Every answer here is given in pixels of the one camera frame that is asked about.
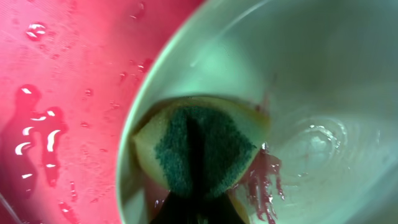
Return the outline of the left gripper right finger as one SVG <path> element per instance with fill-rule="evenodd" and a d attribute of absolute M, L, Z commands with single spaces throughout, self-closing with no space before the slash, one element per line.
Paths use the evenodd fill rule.
<path fill-rule="evenodd" d="M 205 201 L 201 213 L 209 224 L 244 224 L 227 194 Z"/>

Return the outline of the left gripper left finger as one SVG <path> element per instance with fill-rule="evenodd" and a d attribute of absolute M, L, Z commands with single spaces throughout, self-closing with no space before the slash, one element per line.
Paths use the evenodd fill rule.
<path fill-rule="evenodd" d="M 150 224 L 200 224 L 197 201 L 170 192 Z"/>

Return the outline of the green yellow sponge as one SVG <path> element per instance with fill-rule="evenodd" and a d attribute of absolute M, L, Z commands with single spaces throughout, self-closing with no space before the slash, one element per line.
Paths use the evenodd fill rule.
<path fill-rule="evenodd" d="M 268 115 L 221 98 L 184 97 L 154 105 L 132 144 L 142 170 L 180 197 L 211 199 L 247 171 L 269 127 Z"/>

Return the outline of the light blue plate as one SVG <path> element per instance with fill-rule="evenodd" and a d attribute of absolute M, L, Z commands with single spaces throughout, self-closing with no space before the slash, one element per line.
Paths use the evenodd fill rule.
<path fill-rule="evenodd" d="M 149 223 L 132 146 L 152 106 L 206 95 L 263 104 L 270 158 L 233 187 L 249 223 L 397 222 L 397 1 L 207 1 L 153 64 L 127 117 L 116 174 L 123 223 Z"/>

